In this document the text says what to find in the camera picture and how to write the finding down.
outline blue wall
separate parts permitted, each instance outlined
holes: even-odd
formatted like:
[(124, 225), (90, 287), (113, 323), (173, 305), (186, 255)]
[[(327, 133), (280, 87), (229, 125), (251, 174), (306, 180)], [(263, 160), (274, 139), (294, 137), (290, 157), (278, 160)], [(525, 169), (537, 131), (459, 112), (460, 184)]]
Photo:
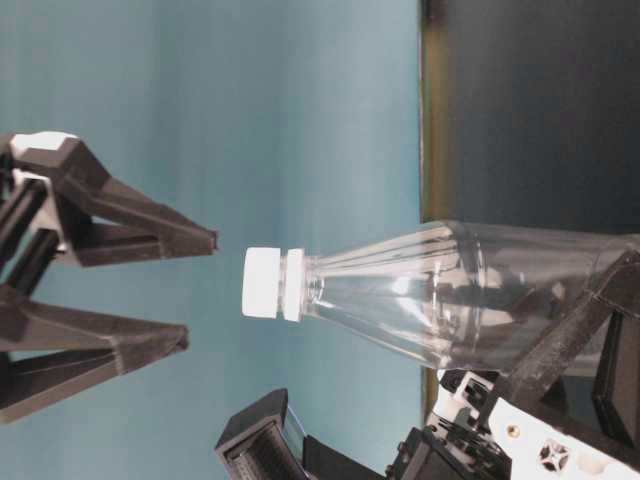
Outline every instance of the blue wall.
[(322, 253), (417, 223), (415, 1), (0, 11), (1, 132), (74, 132), (221, 231), (213, 258), (50, 269), (37, 299), (186, 323), (191, 348), (1, 427), (2, 479), (224, 478), (224, 423), (278, 386), (309, 433), (383, 468), (419, 421), (417, 366), (313, 319), (242, 318), (241, 275), (250, 245)]

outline bottle body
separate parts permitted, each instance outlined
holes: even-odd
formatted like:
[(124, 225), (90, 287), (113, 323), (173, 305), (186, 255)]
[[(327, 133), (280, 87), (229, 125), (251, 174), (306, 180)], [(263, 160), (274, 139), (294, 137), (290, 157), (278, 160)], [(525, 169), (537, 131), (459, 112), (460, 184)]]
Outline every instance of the bottle body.
[[(634, 240), (433, 222), (338, 255), (306, 257), (300, 309), (432, 368), (507, 373)], [(597, 365), (604, 333), (577, 369)]]

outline black mount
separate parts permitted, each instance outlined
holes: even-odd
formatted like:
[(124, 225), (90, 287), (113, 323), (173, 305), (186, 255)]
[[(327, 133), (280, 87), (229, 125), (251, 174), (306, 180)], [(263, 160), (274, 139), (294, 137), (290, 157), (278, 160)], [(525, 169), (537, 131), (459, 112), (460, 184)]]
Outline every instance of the black mount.
[[(34, 302), (52, 261), (82, 267), (210, 255), (217, 233), (111, 177), (85, 144), (14, 156), (0, 137), (0, 269), (29, 226), (37, 230), (0, 284), (0, 422), (11, 422), (75, 393), (188, 347), (188, 330)], [(14, 173), (26, 173), (16, 181)], [(49, 202), (49, 224), (38, 224)], [(99, 223), (101, 218), (110, 223)], [(11, 361), (10, 352), (61, 352)]]

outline plastic bottle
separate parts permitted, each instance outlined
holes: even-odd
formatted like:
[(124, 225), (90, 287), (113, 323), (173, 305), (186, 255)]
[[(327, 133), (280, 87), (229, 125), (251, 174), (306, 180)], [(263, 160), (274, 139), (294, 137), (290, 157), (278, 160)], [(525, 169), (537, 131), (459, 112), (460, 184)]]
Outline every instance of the plastic bottle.
[[(332, 320), (437, 369), (497, 370), (566, 314), (637, 238), (442, 221), (330, 256), (247, 250), (247, 316)], [(600, 330), (574, 364), (589, 374)]]

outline metal bolt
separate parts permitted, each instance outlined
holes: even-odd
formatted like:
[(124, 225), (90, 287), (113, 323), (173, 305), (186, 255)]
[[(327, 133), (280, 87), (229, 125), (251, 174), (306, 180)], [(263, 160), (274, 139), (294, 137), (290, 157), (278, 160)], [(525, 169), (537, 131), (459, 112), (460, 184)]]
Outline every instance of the metal bolt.
[(507, 435), (511, 438), (518, 438), (520, 436), (520, 427), (517, 425), (509, 425), (507, 427)]

